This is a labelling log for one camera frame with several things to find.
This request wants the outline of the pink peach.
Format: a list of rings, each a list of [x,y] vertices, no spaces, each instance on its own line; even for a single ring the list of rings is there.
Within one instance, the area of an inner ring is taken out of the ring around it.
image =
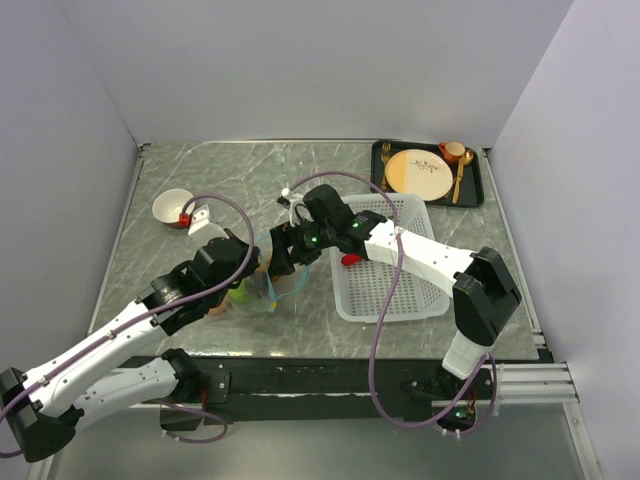
[[[217,307],[211,308],[208,311],[208,315],[209,316],[219,315],[219,314],[223,313],[226,309],[227,309],[227,304],[220,304]]]

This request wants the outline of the dark purple mangosteen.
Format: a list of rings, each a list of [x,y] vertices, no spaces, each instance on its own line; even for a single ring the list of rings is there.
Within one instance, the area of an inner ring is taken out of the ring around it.
[[[269,296],[269,282],[267,273],[257,272],[247,279],[247,286],[254,297],[265,298]]]

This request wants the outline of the red chili pepper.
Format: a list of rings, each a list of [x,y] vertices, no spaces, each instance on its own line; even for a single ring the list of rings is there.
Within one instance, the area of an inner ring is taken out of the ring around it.
[[[341,259],[341,264],[343,266],[351,266],[354,265],[358,262],[360,262],[362,260],[362,258],[359,255],[356,254],[346,254],[342,257]]]

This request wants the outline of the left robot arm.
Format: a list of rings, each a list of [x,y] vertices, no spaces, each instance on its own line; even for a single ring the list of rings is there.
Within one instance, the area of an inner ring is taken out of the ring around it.
[[[35,463],[59,452],[82,428],[130,405],[191,399],[201,374],[184,350],[170,349],[136,369],[123,363],[202,319],[258,266],[253,241],[227,232],[152,280],[114,319],[68,351],[26,372],[2,372],[1,418],[18,444],[17,455]]]

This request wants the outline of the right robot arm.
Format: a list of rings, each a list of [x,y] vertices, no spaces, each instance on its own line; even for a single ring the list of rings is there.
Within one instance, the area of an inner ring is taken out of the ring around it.
[[[454,248],[410,232],[379,213],[355,213],[326,184],[305,195],[283,189],[278,202],[288,208],[290,219],[270,231],[270,275],[290,275],[296,266],[316,261],[323,250],[336,248],[398,267],[452,299],[456,333],[437,384],[449,398],[463,396],[472,387],[473,370],[522,300],[500,253],[490,247],[478,252]]]

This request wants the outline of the green apple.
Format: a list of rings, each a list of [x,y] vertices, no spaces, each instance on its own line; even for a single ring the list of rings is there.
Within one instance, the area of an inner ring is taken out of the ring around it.
[[[246,280],[242,280],[234,289],[230,289],[227,297],[234,304],[248,304],[254,299],[249,291]]]

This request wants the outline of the clear zip top bag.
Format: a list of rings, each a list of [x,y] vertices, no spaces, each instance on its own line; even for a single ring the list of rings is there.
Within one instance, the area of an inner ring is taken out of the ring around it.
[[[230,289],[221,305],[209,310],[210,316],[225,312],[271,314],[284,303],[285,298],[297,295],[303,289],[309,276],[308,266],[295,266],[291,275],[270,276],[272,242],[269,233],[263,231],[258,234],[255,244],[260,250],[257,270],[243,279],[236,289]]]

